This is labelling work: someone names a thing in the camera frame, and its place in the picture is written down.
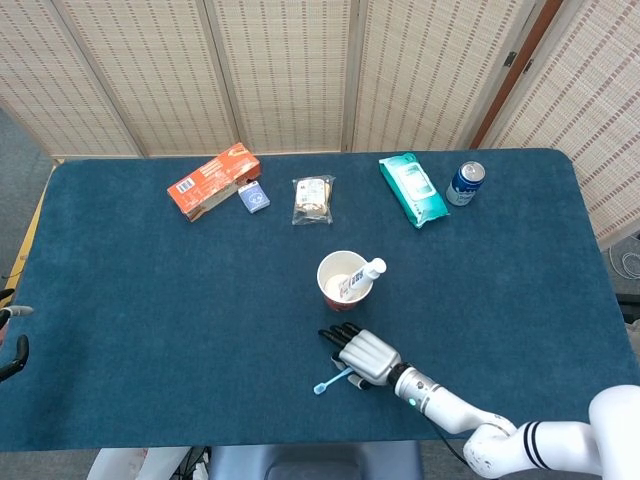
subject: soda can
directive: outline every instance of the soda can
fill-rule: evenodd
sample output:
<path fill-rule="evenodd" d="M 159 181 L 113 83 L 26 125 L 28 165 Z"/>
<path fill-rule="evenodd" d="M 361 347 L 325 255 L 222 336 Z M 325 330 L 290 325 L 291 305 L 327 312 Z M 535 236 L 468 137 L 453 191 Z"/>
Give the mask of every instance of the soda can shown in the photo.
<path fill-rule="evenodd" d="M 484 182 L 484 167 L 478 162 L 466 162 L 451 179 L 447 188 L 447 200 L 462 207 L 469 203 Z"/>

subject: cup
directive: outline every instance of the cup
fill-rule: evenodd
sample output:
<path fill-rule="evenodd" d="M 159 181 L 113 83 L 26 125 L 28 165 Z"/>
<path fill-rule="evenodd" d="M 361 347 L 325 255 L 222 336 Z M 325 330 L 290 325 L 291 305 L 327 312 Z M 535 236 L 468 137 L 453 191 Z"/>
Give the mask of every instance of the cup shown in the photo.
<path fill-rule="evenodd" d="M 340 299 L 338 284 L 349 278 L 353 272 L 365 265 L 367 261 L 355 252 L 349 250 L 338 250 L 330 253 L 318 266 L 316 275 L 318 286 L 324 295 L 327 305 L 332 310 L 344 312 L 354 308 L 371 291 L 373 284 L 369 284 L 364 292 L 357 298 L 350 301 Z"/>

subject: teal package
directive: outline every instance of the teal package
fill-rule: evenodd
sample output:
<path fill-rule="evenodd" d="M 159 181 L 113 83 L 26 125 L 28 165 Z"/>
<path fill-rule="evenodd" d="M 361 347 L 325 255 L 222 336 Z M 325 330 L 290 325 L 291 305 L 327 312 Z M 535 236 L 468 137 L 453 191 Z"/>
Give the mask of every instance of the teal package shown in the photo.
<path fill-rule="evenodd" d="M 416 228 L 449 215 L 447 206 L 413 153 L 379 161 L 380 171 Z"/>

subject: orange box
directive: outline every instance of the orange box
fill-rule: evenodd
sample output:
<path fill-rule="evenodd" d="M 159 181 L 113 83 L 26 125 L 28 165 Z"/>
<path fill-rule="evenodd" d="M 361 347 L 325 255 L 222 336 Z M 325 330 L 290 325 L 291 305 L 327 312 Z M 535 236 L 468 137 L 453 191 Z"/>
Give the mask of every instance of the orange box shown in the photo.
<path fill-rule="evenodd" d="M 182 213 L 193 222 L 239 187 L 260 176 L 260 162 L 241 143 L 209 160 L 167 188 Z"/>

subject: beige screen panel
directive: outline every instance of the beige screen panel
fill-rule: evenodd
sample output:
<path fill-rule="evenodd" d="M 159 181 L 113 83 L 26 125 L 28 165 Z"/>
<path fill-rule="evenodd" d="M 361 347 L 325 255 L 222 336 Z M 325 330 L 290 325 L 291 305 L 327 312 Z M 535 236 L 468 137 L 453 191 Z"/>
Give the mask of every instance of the beige screen panel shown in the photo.
<path fill-rule="evenodd" d="M 585 2 L 493 147 L 573 161 L 598 242 L 640 221 L 640 6 Z"/>
<path fill-rule="evenodd" d="M 0 102 L 52 156 L 135 156 L 49 2 L 0 2 Z"/>
<path fill-rule="evenodd" d="M 354 150 L 460 148 L 524 1 L 369 0 Z"/>
<path fill-rule="evenodd" d="M 149 155 L 215 154 L 234 143 L 196 0 L 58 4 Z"/>
<path fill-rule="evenodd" d="M 350 2 L 212 3 L 250 147 L 340 150 Z"/>

